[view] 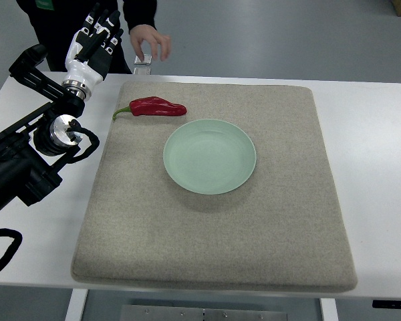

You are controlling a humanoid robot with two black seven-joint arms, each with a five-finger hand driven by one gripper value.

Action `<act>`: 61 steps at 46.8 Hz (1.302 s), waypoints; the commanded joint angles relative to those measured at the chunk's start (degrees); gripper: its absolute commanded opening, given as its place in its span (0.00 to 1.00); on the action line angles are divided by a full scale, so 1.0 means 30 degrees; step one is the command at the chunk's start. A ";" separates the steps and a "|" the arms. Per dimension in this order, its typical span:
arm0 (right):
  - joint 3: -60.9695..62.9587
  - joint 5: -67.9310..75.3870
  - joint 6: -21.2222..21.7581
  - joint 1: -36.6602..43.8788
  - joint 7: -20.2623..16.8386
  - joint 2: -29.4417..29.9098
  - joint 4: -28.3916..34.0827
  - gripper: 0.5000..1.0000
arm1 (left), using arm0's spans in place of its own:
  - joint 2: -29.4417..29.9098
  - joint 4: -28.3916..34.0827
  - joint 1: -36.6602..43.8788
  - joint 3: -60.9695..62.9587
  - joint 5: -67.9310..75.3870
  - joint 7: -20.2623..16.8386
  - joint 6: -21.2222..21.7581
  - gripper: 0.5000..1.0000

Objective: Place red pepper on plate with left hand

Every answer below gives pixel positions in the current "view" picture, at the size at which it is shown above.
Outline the person's bare hand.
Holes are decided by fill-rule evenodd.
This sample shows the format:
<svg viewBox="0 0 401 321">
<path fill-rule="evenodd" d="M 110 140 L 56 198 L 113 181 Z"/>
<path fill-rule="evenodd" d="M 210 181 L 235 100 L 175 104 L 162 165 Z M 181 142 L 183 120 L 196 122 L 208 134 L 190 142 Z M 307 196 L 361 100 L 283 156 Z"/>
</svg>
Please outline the person's bare hand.
<svg viewBox="0 0 401 321">
<path fill-rule="evenodd" d="M 158 32 L 153 26 L 142 24 L 133 27 L 130 31 L 130 43 L 135 54 L 142 59 L 144 52 L 142 44 L 146 42 L 150 46 L 153 60 L 160 58 L 161 61 L 168 59 L 171 53 L 171 37 Z"/>
</svg>

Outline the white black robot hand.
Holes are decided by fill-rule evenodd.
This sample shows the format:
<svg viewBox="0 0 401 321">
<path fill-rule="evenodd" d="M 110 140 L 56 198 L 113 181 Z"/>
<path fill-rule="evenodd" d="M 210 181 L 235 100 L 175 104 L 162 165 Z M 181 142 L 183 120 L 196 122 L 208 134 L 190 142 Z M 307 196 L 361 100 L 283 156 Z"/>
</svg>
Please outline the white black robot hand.
<svg viewBox="0 0 401 321">
<path fill-rule="evenodd" d="M 104 81 L 122 34 L 120 12 L 102 9 L 96 3 L 68 49 L 65 81 L 76 81 L 89 89 Z"/>
</svg>

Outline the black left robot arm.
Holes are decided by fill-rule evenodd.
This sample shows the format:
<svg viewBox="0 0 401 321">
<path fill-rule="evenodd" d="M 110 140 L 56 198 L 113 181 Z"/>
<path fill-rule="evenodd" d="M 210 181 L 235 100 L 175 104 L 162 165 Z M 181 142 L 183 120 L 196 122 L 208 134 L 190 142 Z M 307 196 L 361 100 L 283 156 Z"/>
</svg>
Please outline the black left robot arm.
<svg viewBox="0 0 401 321">
<path fill-rule="evenodd" d="M 0 132 L 0 210 L 14 198 L 27 206 L 40 202 L 62 182 L 59 172 L 88 158 L 99 138 L 81 126 L 84 101 L 37 69 L 47 50 L 26 49 L 9 73 L 48 102 Z"/>
</svg>

